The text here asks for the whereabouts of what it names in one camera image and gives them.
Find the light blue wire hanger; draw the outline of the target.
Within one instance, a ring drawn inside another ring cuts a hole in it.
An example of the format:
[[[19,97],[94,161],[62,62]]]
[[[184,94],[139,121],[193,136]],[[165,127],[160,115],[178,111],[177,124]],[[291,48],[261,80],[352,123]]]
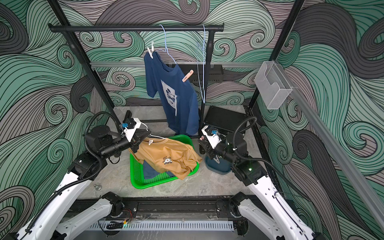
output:
[[[205,25],[203,25],[203,33],[204,33],[204,37],[203,37],[203,40],[202,42],[197,42],[197,50],[200,50],[201,53],[202,53],[202,57],[201,57],[201,63],[197,63],[197,75],[198,75],[198,83],[199,83],[199,89],[200,89],[200,94],[201,94],[201,98],[202,98],[202,103],[205,104],[206,103],[206,90],[205,90],[205,65],[206,65],[206,61],[205,61],[205,57],[206,57],[206,36],[207,36],[207,31],[206,31],[206,27]]]

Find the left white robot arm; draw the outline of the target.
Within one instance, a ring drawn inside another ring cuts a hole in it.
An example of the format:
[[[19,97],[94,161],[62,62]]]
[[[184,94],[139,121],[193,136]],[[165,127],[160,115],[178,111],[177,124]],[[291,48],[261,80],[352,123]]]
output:
[[[119,217],[123,213],[122,198],[108,192],[75,217],[62,220],[80,193],[107,165],[108,158],[127,149],[137,152],[141,142],[151,133],[149,129],[143,129],[138,118],[132,118],[131,112],[127,112],[125,122],[115,121],[116,133],[106,125],[92,128],[100,115],[111,116],[99,112],[91,118],[84,132],[85,152],[73,161],[58,188],[34,217],[17,232],[9,233],[7,240],[73,240],[101,218]]]

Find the white wire hanger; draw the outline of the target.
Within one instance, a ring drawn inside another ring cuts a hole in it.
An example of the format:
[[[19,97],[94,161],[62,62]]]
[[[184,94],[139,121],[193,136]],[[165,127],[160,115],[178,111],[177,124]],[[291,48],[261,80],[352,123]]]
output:
[[[145,127],[146,127],[146,130],[149,131],[149,132],[151,132],[151,131],[149,130],[149,127],[148,127],[145,123],[142,123],[142,122],[141,122],[141,125],[145,126]],[[160,136],[152,135],[151,133],[149,134],[149,136],[152,137],[152,138],[166,139],[166,138],[164,138],[164,137],[160,137]]]

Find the light blue t-shirt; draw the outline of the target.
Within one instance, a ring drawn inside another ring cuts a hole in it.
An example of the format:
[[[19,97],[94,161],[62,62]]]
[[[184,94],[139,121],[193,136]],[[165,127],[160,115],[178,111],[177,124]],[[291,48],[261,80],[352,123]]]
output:
[[[163,171],[160,172],[155,170],[150,164],[148,164],[146,161],[143,162],[143,176],[145,180],[150,180],[158,175],[166,173],[169,177],[175,177],[175,175],[170,171]]]

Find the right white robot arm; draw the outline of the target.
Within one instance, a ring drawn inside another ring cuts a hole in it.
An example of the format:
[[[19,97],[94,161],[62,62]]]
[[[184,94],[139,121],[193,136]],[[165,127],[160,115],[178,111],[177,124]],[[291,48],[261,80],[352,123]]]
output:
[[[256,117],[248,117],[239,123],[234,132],[226,135],[221,134],[217,128],[206,125],[202,128],[203,135],[198,140],[199,145],[211,159],[220,157],[229,162],[236,178],[251,190],[266,208],[264,212],[249,197],[239,193],[231,198],[233,215],[246,218],[270,240],[325,239],[323,234],[312,230],[295,213],[260,163],[270,166],[300,197],[307,200],[308,196],[296,188],[269,161],[249,156],[247,143],[242,134],[252,128],[256,122]]]

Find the tan yellow t-shirt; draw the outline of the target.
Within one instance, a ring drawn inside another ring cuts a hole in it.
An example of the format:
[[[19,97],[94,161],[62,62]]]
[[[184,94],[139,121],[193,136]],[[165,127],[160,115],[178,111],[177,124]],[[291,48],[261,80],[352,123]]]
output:
[[[180,180],[202,161],[191,145],[169,138],[146,138],[133,156],[140,164],[146,162],[158,173],[170,172]]]

